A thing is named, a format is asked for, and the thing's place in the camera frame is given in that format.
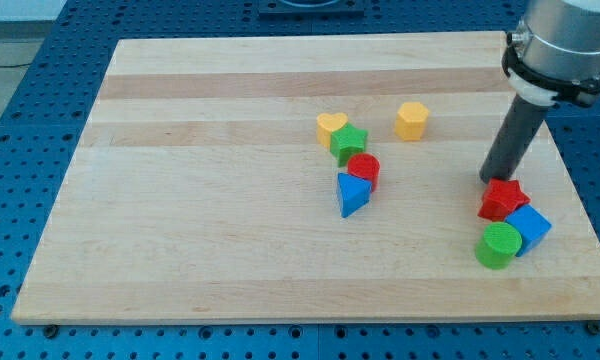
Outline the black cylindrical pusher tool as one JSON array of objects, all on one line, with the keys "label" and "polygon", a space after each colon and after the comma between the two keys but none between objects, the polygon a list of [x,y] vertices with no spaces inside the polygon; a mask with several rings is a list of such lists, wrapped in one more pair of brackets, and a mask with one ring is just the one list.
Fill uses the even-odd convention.
[{"label": "black cylindrical pusher tool", "polygon": [[544,122],[549,108],[516,95],[480,168],[483,183],[508,181]]}]

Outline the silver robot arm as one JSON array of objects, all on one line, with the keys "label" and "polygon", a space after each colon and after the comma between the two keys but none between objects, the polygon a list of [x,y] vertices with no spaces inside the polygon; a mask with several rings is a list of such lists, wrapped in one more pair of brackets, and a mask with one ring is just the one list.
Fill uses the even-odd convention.
[{"label": "silver robot arm", "polygon": [[485,183],[512,177],[555,103],[600,97],[600,0],[530,1],[501,66],[516,96],[479,171]]}]

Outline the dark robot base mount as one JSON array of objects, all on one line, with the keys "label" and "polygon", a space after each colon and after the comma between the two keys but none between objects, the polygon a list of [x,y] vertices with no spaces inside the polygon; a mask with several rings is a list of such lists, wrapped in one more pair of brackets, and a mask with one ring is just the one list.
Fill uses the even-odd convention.
[{"label": "dark robot base mount", "polygon": [[257,0],[261,18],[314,15],[361,15],[365,0]]}]

